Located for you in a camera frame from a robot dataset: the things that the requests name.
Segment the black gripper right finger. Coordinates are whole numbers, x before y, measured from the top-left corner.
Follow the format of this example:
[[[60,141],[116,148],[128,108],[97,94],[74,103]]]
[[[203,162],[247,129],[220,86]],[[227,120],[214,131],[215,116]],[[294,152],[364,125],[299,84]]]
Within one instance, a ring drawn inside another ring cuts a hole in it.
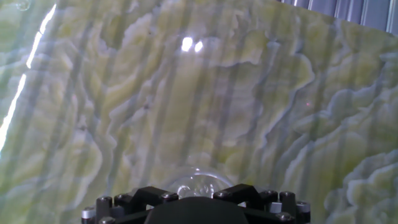
[[[215,192],[213,198],[232,203],[243,215],[242,223],[310,223],[310,204],[296,200],[293,192],[258,191],[253,185],[238,184]]]

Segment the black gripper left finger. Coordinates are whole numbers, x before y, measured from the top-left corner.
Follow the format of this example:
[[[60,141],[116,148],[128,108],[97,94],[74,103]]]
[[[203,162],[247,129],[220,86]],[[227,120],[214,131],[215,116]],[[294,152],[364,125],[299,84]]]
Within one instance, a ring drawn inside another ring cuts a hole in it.
[[[94,205],[81,211],[81,224],[115,223],[128,215],[146,211],[148,205],[155,207],[178,199],[177,193],[153,186],[134,189],[114,197],[101,196],[96,199]]]

